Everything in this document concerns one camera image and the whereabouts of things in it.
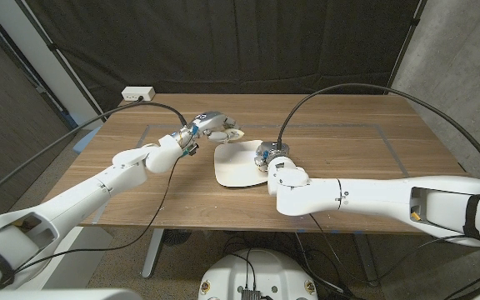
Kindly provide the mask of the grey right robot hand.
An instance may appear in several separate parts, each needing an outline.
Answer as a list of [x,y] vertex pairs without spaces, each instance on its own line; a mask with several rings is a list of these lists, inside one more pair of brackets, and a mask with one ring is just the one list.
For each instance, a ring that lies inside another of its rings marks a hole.
[[258,169],[262,172],[268,170],[269,163],[277,157],[289,156],[289,146],[286,143],[278,149],[277,142],[262,142],[255,151],[254,162]]

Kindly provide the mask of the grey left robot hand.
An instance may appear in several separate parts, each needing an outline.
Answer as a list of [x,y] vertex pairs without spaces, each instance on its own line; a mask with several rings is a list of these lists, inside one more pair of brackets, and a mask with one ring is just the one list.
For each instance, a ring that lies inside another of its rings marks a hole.
[[190,133],[197,138],[206,137],[214,143],[228,143],[243,137],[244,132],[237,122],[222,112],[204,112],[189,124]]

